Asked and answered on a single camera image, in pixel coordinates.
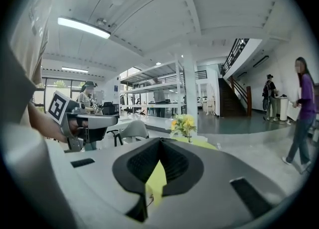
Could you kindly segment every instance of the white sneaker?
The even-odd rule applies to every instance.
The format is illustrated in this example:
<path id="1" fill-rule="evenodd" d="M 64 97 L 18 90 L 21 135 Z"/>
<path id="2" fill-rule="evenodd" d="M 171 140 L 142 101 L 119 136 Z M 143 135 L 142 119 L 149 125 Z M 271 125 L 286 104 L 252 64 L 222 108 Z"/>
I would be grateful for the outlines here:
<path id="1" fill-rule="evenodd" d="M 309 168 L 310 165 L 311 165 L 310 161 L 308 163 L 302 164 L 300 174 L 303 174 Z"/>
<path id="2" fill-rule="evenodd" d="M 286 157 L 283 156 L 283 157 L 282 157 L 282 160 L 283 160 L 284 163 L 286 163 L 286 164 L 288 164 L 288 165 L 291 165 L 291 163 L 287 162 L 287 158 L 286 158 Z"/>

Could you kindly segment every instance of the purple shirt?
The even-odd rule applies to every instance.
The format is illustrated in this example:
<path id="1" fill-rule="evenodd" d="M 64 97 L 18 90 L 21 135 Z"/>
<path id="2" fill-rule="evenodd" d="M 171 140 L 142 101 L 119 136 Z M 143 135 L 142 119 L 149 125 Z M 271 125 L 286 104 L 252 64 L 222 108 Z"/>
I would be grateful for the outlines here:
<path id="1" fill-rule="evenodd" d="M 302 104 L 299 118 L 310 119 L 316 115 L 315 105 L 315 93 L 313 83 L 308 74 L 303 74 L 301 80 L 301 98 L 305 99 L 305 103 Z"/>

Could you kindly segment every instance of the person at desk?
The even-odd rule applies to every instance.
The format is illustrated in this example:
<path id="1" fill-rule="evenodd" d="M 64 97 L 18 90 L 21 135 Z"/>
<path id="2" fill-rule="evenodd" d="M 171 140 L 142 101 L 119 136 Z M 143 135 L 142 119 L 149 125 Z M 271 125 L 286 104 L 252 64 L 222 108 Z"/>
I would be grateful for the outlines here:
<path id="1" fill-rule="evenodd" d="M 162 81 L 158 80 L 158 78 L 153 78 L 155 84 L 162 84 Z M 166 104 L 164 91 L 154 92 L 154 101 L 155 104 Z M 165 108 L 156 108 L 156 116 L 157 117 L 165 117 Z"/>
<path id="2" fill-rule="evenodd" d="M 85 110 L 89 114 L 101 115 L 102 114 L 101 109 L 99 109 L 99 108 L 95 109 L 95 108 L 91 107 L 93 105 L 93 103 L 91 102 L 90 97 L 93 95 L 94 87 L 95 87 L 95 84 L 93 83 L 93 81 L 85 82 L 85 84 L 81 88 L 81 93 L 78 96 L 78 98 L 76 99 L 76 101 L 78 103 L 84 103 Z M 89 143 L 89 144 L 86 144 L 84 146 L 84 149 L 85 149 L 85 151 L 96 150 L 96 141 Z"/>

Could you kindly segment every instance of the ceiling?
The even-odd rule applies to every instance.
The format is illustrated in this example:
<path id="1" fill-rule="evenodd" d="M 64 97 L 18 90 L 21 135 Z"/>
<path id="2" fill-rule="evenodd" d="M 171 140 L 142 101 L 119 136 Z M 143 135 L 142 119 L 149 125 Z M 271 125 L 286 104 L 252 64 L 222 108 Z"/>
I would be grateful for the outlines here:
<path id="1" fill-rule="evenodd" d="M 108 80 L 137 66 L 174 59 L 185 47 L 198 64 L 226 60 L 235 38 L 287 40 L 291 23 L 283 26 L 276 10 L 282 0 L 54 0 L 49 43 L 43 69 L 62 66 L 87 69 L 88 78 Z M 57 24 L 60 16 L 111 32 L 103 39 Z"/>

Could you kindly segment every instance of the man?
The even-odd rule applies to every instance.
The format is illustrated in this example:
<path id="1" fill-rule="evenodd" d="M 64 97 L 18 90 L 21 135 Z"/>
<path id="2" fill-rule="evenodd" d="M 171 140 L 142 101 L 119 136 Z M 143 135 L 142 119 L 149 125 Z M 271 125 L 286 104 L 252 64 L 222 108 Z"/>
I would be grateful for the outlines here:
<path id="1" fill-rule="evenodd" d="M 11 29 L 8 29 L 9 46 L 35 85 L 42 83 L 41 61 L 48 42 L 47 22 L 52 0 L 23 0 L 23 7 L 14 16 Z M 37 129 L 43 136 L 66 142 L 60 126 L 52 118 L 41 113 L 29 103 L 21 119 L 21 124 Z M 76 133 L 76 121 L 69 122 L 70 130 Z"/>
<path id="2" fill-rule="evenodd" d="M 162 84 L 162 81 L 158 78 L 153 78 L 153 81 L 155 82 L 154 85 Z M 155 104 L 166 104 L 164 91 L 154 92 L 154 101 Z M 156 116 L 165 117 L 165 108 L 156 108 Z"/>
<path id="3" fill-rule="evenodd" d="M 277 100 L 276 95 L 278 94 L 278 90 L 276 89 L 276 86 L 273 82 L 273 77 L 271 74 L 267 75 L 267 81 L 265 84 L 265 87 L 267 87 L 268 90 L 270 90 L 271 95 L 269 96 L 270 105 L 267 108 L 267 120 L 270 120 L 270 106 L 273 108 L 273 120 L 277 121 Z"/>

